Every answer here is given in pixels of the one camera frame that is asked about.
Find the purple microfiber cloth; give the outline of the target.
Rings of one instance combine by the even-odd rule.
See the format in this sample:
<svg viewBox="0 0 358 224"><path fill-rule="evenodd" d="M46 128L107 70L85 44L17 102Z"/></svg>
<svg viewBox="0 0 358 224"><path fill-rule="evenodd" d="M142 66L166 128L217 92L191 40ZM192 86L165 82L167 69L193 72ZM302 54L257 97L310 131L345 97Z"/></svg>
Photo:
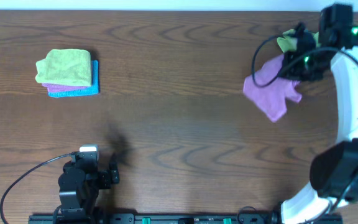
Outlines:
<svg viewBox="0 0 358 224"><path fill-rule="evenodd" d="M265 83L274 78L282 68L283 59L284 54L281 54L265 62L262 68L255 72L257 83ZM287 112L286 100L295 103L301 101L302 95L295 89L299 83L277 78L271 85L259 88L254 84L252 75L249 75L244 80L243 94L275 123Z"/></svg>

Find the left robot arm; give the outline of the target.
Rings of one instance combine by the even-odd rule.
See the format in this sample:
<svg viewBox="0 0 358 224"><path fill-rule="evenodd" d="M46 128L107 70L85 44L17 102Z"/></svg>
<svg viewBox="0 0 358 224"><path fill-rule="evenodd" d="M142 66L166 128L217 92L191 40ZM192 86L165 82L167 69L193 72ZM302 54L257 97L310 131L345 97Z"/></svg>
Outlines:
<svg viewBox="0 0 358 224"><path fill-rule="evenodd" d="M104 223L102 211L96 207L99 191L110 189L120 181L116 155L106 170L98 169L97 152L74 152L58 178L60 206L52 216L53 223Z"/></svg>

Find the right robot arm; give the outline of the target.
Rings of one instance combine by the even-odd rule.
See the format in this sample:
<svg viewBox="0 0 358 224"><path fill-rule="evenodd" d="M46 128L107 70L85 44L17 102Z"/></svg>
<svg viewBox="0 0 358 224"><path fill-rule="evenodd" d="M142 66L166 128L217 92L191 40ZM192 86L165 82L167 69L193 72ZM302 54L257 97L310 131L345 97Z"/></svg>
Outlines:
<svg viewBox="0 0 358 224"><path fill-rule="evenodd" d="M271 221L339 223L333 211L358 201L358 25L352 6L333 4L321 11L317 46L303 24L294 36L296 50L285 54L278 76L312 81L331 71L337 93L337 139L313 159L307 185L284 201Z"/></svg>

